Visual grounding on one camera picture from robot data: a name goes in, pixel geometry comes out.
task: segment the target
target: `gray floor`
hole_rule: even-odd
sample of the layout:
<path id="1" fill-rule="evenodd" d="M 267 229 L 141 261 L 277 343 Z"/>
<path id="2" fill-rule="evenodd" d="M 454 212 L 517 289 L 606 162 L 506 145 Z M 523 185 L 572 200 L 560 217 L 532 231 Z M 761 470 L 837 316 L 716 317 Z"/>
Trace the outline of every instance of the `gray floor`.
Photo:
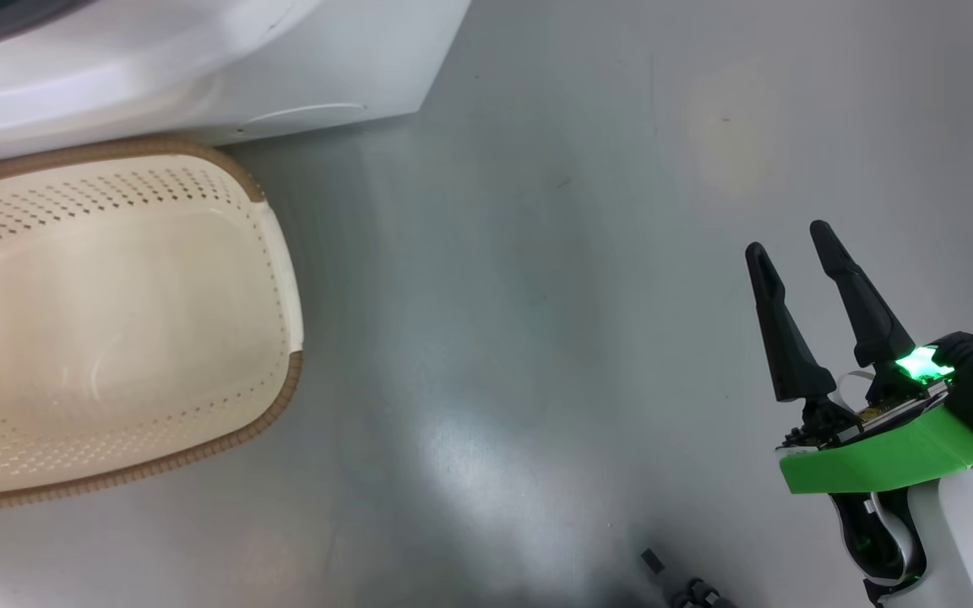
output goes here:
<path id="1" fill-rule="evenodd" d="M 0 512 L 0 607 L 864 605 L 792 497 L 742 249 L 819 360 L 826 219 L 917 339 L 973 331 L 973 17 L 931 0 L 478 0 L 420 114 L 236 147 L 289 239 L 293 407 Z"/>

